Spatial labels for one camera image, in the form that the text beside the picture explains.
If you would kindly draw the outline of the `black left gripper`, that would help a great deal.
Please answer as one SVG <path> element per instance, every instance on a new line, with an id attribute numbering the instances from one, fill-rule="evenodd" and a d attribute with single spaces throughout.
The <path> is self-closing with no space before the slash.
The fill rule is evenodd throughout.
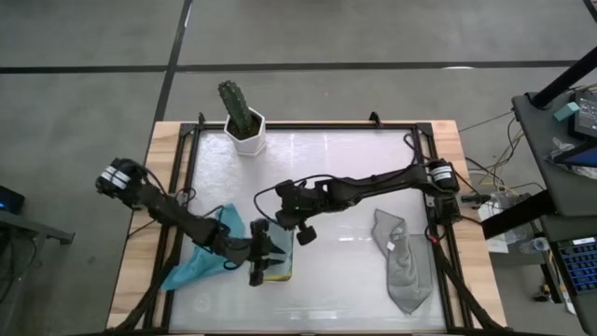
<path id="1" fill-rule="evenodd" d="M 270 222 L 265 218 L 259 218 L 250 223 L 250 238 L 228 238 L 225 241 L 228 259 L 223 267 L 227 271 L 238 269 L 245 261 L 253 264 L 254 272 L 264 272 L 265 270 L 283 264 L 279 259 L 267 259 L 269 254 L 284 254 L 282 248 L 275 245 L 268 231 Z"/>

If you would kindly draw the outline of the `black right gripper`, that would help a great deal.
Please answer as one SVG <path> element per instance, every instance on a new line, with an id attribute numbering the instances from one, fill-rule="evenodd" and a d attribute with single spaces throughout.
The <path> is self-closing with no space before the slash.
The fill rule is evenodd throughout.
<path id="1" fill-rule="evenodd" d="M 305 180 L 290 179 L 278 183 L 274 190 L 281 198 L 281 209 L 275 213 L 277 223 L 287 231 L 302 225 L 309 217 L 323 212 L 326 191 L 320 185 L 307 187 Z"/>

